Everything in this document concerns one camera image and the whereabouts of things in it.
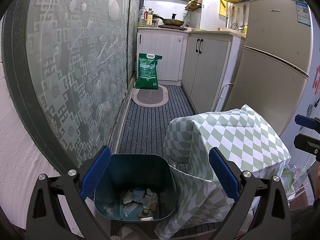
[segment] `oval mat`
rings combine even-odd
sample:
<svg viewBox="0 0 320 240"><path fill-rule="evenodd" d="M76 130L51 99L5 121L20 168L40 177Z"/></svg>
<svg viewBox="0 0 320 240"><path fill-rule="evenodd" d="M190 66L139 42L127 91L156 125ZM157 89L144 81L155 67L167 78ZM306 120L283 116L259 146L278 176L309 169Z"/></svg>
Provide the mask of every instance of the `oval mat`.
<svg viewBox="0 0 320 240"><path fill-rule="evenodd" d="M132 94L132 100L139 106L159 107L166 104L169 100L166 87L159 85L159 89L137 89Z"/></svg>

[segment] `green rice bag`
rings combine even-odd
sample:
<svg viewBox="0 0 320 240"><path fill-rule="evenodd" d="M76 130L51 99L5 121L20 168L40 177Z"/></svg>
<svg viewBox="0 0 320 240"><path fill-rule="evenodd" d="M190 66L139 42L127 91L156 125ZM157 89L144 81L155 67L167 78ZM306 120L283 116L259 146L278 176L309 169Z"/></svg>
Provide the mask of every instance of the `green rice bag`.
<svg viewBox="0 0 320 240"><path fill-rule="evenodd" d="M159 89L156 65L162 56L154 54L139 54L139 77L136 88Z"/></svg>

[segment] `wok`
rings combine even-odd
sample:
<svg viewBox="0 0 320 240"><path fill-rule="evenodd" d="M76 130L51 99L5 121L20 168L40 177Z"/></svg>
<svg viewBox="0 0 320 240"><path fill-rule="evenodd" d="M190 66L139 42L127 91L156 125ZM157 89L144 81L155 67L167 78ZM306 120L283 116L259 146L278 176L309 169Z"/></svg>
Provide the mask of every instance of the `wok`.
<svg viewBox="0 0 320 240"><path fill-rule="evenodd" d="M153 17L161 19L164 25L180 27L184 24L184 21L180 21L180 20L175 19L176 14L174 14L174 13L172 14L172 19L163 19L162 17L157 16L157 15L153 15Z"/></svg>

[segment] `red writing on wall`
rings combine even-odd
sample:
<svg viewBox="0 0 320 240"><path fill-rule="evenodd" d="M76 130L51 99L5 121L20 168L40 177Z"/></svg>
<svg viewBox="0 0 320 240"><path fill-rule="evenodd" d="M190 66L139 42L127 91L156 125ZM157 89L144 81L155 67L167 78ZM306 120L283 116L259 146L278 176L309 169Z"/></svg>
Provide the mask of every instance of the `red writing on wall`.
<svg viewBox="0 0 320 240"><path fill-rule="evenodd" d="M319 90L320 90L320 75L319 75L319 78L318 78L318 73L320 73L320 66L317 67L315 80L313 81L313 85L312 85L312 88L315 89L315 95L316 96L318 96Z"/></svg>

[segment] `floor mat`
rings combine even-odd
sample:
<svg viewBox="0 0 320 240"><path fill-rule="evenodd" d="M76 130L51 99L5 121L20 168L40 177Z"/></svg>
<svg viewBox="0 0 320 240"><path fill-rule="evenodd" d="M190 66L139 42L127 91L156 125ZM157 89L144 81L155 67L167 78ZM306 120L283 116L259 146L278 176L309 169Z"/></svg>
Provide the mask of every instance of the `floor mat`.
<svg viewBox="0 0 320 240"><path fill-rule="evenodd" d="M170 165L188 173L186 164L177 164L169 159L163 149L163 141L167 132L168 124L177 117L194 115L194 111L180 86L165 85L169 94L168 103L160 107L138 106L131 101L125 119L123 135L119 145L118 153L127 154L157 154L167 160ZM117 236L119 229L125 223L122 221L111 221L111 235ZM137 224L151 238L158 237L153 232L156 223ZM204 232L216 229L220 223L208 223L191 228L179 230L172 238L184 238L185 236L196 236Z"/></svg>
<svg viewBox="0 0 320 240"><path fill-rule="evenodd" d="M169 100L166 87L159 85L159 89L134 89L132 100L139 106L159 107Z"/></svg>

